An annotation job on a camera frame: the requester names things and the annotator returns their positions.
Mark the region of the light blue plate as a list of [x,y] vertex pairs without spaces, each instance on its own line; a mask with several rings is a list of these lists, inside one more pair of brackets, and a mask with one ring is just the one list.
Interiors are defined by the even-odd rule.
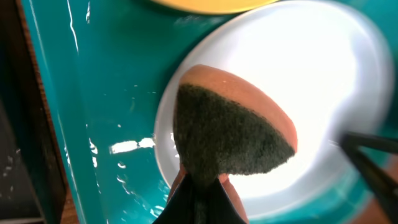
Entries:
[[370,192],[340,151],[346,130],[397,136],[397,2],[280,1],[206,36],[170,79],[155,120],[155,156],[171,184],[179,156],[172,111],[192,66],[233,73],[291,118],[298,153],[267,174],[231,182],[253,223],[349,223]]

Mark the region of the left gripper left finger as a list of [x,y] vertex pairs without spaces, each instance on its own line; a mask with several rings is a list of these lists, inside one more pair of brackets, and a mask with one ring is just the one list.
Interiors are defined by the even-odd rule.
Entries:
[[197,189],[190,174],[179,183],[162,213],[153,224],[196,224]]

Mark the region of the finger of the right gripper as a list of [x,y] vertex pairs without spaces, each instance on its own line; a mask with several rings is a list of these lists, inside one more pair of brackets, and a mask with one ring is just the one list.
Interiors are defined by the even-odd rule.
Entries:
[[397,139],[348,132],[342,135],[339,145],[376,196],[388,219],[397,223],[397,182],[359,150],[367,147],[397,154]]

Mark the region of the green and orange sponge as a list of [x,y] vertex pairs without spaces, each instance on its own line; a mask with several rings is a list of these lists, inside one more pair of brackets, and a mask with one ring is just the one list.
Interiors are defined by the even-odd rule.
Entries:
[[246,80],[206,65],[190,68],[178,83],[173,134],[180,169],[171,194],[185,178],[193,180],[193,223],[210,221],[214,183],[232,205],[232,217],[247,223],[229,176],[268,173],[298,146],[296,128],[277,103]]

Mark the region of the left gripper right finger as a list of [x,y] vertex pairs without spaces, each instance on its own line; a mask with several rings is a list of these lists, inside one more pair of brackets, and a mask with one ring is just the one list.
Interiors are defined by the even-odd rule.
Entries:
[[204,197],[205,224],[245,224],[219,179],[207,187]]

